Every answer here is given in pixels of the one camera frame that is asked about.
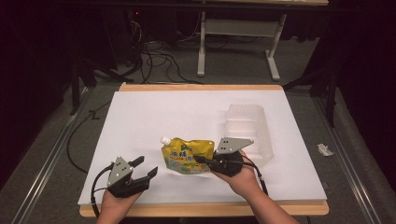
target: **white table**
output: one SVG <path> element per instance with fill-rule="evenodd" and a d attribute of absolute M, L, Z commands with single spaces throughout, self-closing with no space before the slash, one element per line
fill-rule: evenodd
<path fill-rule="evenodd" d="M 243 198 L 213 176 L 180 175 L 168 170 L 160 138 L 210 139 L 223 135 L 224 113 L 230 104 L 262 105 L 275 156 L 261 167 L 269 196 L 291 215 L 329 212 L 327 198 L 303 138 L 280 86 L 264 85 L 123 85 L 115 92 L 105 126 L 78 204 L 92 217 L 90 192 L 96 175 L 117 156 L 132 161 L 145 156 L 134 169 L 138 178 L 159 166 L 150 188 L 130 210 L 129 217 L 253 216 Z M 107 175 L 97 189 L 105 187 Z M 95 194 L 100 204 L 102 191 Z"/>

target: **metal rail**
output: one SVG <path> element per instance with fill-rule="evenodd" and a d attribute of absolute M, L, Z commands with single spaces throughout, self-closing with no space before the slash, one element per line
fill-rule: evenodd
<path fill-rule="evenodd" d="M 18 210 L 17 214 L 13 218 L 11 223 L 26 223 L 29 216 L 31 215 L 33 209 L 35 208 L 35 204 L 38 198 L 41 195 L 44 187 L 46 186 L 47 182 L 50 179 L 50 175 L 52 174 L 53 169 L 55 168 L 56 163 L 58 162 L 60 156 L 63 152 L 63 145 L 64 141 L 70 135 L 70 131 L 73 127 L 73 124 L 76 121 L 76 118 L 81 111 L 82 106 L 86 103 L 87 99 L 92 93 L 92 89 L 85 88 L 81 94 L 81 106 L 78 108 L 76 113 L 69 118 L 69 120 L 64 125 L 58 139 L 55 142 L 47 160 L 44 162 L 43 167 L 41 168 L 40 172 L 38 173 L 35 182 L 33 183 L 32 187 L 30 188 L 29 192 L 27 193 L 23 203 L 21 204 L 20 209 Z"/>
<path fill-rule="evenodd" d="M 335 144 L 335 154 L 337 155 L 339 161 L 341 162 L 341 168 L 343 169 L 346 179 L 349 182 L 350 187 L 352 188 L 352 191 L 356 197 L 356 200 L 358 201 L 359 206 L 361 207 L 361 211 L 364 214 L 364 217 L 367 220 L 367 223 L 381 223 L 381 220 L 379 219 L 378 214 L 376 213 L 373 204 L 371 203 L 371 200 L 367 194 L 367 190 L 364 187 L 364 185 L 361 183 L 361 180 L 359 179 L 358 174 L 355 171 L 355 168 L 352 165 L 352 162 L 350 161 L 347 151 L 344 148 L 343 144 L 341 143 L 340 138 L 338 137 L 337 131 L 329 124 L 329 122 L 326 119 L 326 112 L 325 108 L 323 106 L 323 103 L 320 101 L 319 98 L 315 97 L 312 98 L 315 107 L 319 111 L 319 114 L 323 121 L 325 122 L 327 129 L 332 137 L 332 140 L 334 141 Z"/>

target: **white paper sheet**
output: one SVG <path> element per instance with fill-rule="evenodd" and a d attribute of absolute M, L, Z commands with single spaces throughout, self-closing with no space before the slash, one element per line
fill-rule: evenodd
<path fill-rule="evenodd" d="M 240 202 L 229 186 L 212 174 L 180 175 L 168 170 L 160 138 L 208 139 L 224 135 L 230 105 L 261 105 L 275 156 L 261 167 L 271 198 L 326 200 L 315 167 L 283 91 L 120 91 L 115 92 L 78 204 L 90 204 L 92 182 L 117 156 L 132 161 L 145 156 L 132 178 L 158 174 L 136 203 Z M 103 175 L 96 188 L 106 186 Z M 102 200 L 102 191 L 95 196 Z"/>

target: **yellow pouch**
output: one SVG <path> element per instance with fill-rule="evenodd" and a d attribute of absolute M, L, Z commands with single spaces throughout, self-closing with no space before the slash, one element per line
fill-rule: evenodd
<path fill-rule="evenodd" d="M 163 143 L 163 159 L 168 169 L 183 175 L 196 175 L 210 170 L 206 164 L 196 162 L 193 156 L 202 156 L 212 160 L 215 147 L 213 141 L 185 141 L 180 138 L 163 137 L 161 142 Z"/>

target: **wooden table edge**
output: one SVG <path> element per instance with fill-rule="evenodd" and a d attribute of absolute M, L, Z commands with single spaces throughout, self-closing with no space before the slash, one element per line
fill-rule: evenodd
<path fill-rule="evenodd" d="M 279 85 L 200 85 L 200 84 L 126 84 L 122 83 L 119 91 L 283 91 Z"/>
<path fill-rule="evenodd" d="M 277 202 L 292 216 L 324 216 L 329 213 L 325 200 Z M 80 206 L 83 217 L 95 217 L 92 206 Z M 246 202 L 240 203 L 159 203 L 134 204 L 127 217 L 251 217 Z"/>

